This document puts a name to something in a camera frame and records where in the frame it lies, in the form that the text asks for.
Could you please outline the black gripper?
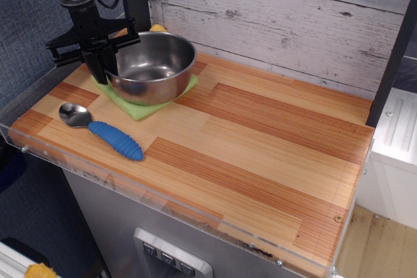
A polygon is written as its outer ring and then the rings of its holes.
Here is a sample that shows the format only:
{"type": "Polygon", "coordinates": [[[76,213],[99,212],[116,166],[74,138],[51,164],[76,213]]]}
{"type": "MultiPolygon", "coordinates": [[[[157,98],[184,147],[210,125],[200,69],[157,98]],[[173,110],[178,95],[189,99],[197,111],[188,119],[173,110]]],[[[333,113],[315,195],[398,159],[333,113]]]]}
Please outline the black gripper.
{"type": "Polygon", "coordinates": [[[107,85],[106,74],[118,75],[116,52],[140,42],[135,20],[100,17],[96,0],[60,0],[60,4],[69,11],[73,26],[47,42],[54,63],[64,66],[84,62],[96,82],[107,85]]]}

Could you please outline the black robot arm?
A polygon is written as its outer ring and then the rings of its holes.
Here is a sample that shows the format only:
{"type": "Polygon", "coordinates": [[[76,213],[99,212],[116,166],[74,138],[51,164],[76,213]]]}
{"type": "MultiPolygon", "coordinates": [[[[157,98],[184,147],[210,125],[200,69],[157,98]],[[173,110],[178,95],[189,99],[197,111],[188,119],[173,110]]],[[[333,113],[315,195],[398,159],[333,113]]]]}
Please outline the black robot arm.
{"type": "Polygon", "coordinates": [[[65,34],[50,40],[46,48],[57,66],[76,61],[87,65],[96,82],[108,83],[108,74],[118,74],[116,53],[124,47],[140,42],[135,30],[135,19],[104,19],[97,3],[114,9],[119,0],[107,5],[102,0],[59,0],[70,14],[73,26],[65,34]]]}

